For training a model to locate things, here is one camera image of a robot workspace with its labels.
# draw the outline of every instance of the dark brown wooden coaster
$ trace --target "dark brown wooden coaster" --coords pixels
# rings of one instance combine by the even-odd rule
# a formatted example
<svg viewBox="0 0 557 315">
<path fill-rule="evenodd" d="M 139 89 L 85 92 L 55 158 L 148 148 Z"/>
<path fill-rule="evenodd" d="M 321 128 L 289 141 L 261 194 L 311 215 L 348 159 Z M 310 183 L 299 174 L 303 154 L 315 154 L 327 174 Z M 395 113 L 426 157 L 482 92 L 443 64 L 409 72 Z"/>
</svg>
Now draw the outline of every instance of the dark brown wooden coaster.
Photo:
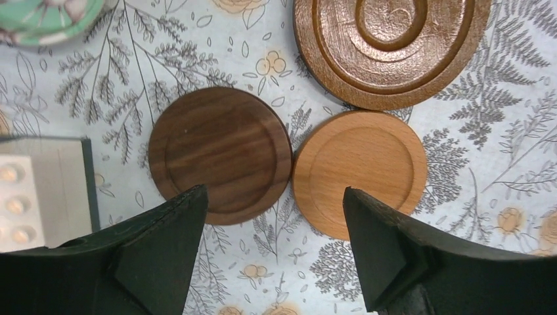
<svg viewBox="0 0 557 315">
<path fill-rule="evenodd" d="M 208 224 L 258 216 L 284 192 L 292 170 L 290 140 L 274 111 L 225 87 L 194 91 L 171 104 L 154 126 L 148 154 L 165 199 L 207 185 Z"/>
<path fill-rule="evenodd" d="M 296 0 L 294 33 L 315 79 L 369 110 L 446 87 L 483 36 L 491 0 Z"/>
</svg>

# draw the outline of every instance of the white building block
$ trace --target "white building block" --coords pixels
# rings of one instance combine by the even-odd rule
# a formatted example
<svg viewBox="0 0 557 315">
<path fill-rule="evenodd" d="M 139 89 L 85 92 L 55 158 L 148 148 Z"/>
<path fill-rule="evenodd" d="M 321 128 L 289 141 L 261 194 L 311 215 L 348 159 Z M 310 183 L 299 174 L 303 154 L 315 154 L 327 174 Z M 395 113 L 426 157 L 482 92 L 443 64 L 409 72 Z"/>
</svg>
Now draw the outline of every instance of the white building block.
<svg viewBox="0 0 557 315">
<path fill-rule="evenodd" d="M 79 140 L 0 142 L 0 252 L 58 247 L 91 232 Z"/>
</svg>

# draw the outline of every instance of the round wooden plate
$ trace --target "round wooden plate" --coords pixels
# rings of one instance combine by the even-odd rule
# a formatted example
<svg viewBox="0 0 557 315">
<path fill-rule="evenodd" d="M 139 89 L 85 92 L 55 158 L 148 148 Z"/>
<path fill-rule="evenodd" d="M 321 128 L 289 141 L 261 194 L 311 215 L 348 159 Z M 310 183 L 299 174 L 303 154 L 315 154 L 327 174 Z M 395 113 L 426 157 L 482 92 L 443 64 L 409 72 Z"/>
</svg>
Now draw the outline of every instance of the round wooden plate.
<svg viewBox="0 0 557 315">
<path fill-rule="evenodd" d="M 315 78 L 369 110 L 446 87 L 483 36 L 491 0 L 296 0 L 294 32 Z"/>
<path fill-rule="evenodd" d="M 284 192 L 292 148 L 284 125 L 260 99 L 212 87 L 182 96 L 165 110 L 149 140 L 149 166 L 167 200 L 207 185 L 208 224 L 247 221 Z"/>
<path fill-rule="evenodd" d="M 357 111 L 320 126 L 294 166 L 294 197 L 322 233 L 349 240 L 342 199 L 346 187 L 362 189 L 410 214 L 426 185 L 426 153 L 414 131 L 385 113 Z"/>
</svg>

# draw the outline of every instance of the wood grain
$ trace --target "wood grain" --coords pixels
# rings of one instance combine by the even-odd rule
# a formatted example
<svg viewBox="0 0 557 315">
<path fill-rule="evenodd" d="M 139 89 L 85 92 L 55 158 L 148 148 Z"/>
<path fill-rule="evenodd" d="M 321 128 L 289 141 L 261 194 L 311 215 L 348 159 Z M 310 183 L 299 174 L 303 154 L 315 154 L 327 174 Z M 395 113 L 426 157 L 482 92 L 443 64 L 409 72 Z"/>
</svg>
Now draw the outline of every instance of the wood grain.
<svg viewBox="0 0 557 315">
<path fill-rule="evenodd" d="M 284 192 L 292 149 L 284 125 L 260 99 L 224 87 L 179 98 L 156 122 L 149 165 L 165 199 L 197 184 L 209 194 L 208 224 L 237 224 Z"/>
<path fill-rule="evenodd" d="M 317 230 L 349 240 L 342 209 L 346 187 L 410 214 L 427 175 L 426 153 L 408 125 L 381 112 L 349 112 L 321 125 L 302 146 L 294 166 L 294 197 Z"/>
<path fill-rule="evenodd" d="M 412 106 L 472 57 L 490 0 L 297 0 L 294 32 L 315 78 L 369 110 Z"/>
</svg>

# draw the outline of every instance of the white tablecloth with leaf pattern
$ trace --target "white tablecloth with leaf pattern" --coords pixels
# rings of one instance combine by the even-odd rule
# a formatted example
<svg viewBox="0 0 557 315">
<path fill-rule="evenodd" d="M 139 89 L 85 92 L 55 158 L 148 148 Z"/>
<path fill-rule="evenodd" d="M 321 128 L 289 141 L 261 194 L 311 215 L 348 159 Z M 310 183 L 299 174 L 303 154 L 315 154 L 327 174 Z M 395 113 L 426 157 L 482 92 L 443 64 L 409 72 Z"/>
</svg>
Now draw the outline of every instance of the white tablecloth with leaf pattern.
<svg viewBox="0 0 557 315">
<path fill-rule="evenodd" d="M 0 46 L 0 131 L 88 136 L 103 226 L 163 201 L 146 148 L 179 95 L 216 85 L 258 95 L 296 149 L 352 110 L 304 66 L 292 0 L 119 0 L 83 37 Z M 557 253 L 557 1 L 496 0 L 485 37 L 435 97 L 393 111 L 427 151 L 413 216 L 475 242 Z M 310 227 L 290 187 L 264 215 L 206 226 L 185 314 L 364 314 L 350 244 Z"/>
</svg>

